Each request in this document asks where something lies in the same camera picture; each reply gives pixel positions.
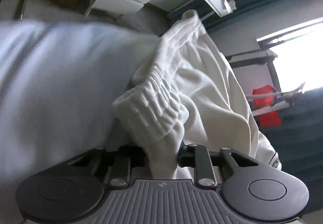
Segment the pastel pink blue quilt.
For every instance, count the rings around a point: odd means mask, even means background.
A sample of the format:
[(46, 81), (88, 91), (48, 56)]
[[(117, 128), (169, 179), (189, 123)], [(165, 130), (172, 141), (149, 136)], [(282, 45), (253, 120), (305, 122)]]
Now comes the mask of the pastel pink blue quilt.
[(1, 223), (19, 223), (29, 175), (103, 146), (121, 96), (159, 38), (111, 24), (1, 22)]

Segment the white sweatshirt garment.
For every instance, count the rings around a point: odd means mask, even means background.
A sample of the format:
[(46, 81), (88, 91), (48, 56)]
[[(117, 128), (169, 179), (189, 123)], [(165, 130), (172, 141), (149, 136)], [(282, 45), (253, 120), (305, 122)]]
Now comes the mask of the white sweatshirt garment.
[(210, 151), (228, 146), (281, 169), (278, 153), (259, 131), (233, 70), (196, 11), (186, 11), (162, 36), (132, 82), (113, 108), (148, 155), (154, 179), (192, 178), (191, 169), (177, 164), (181, 144)]

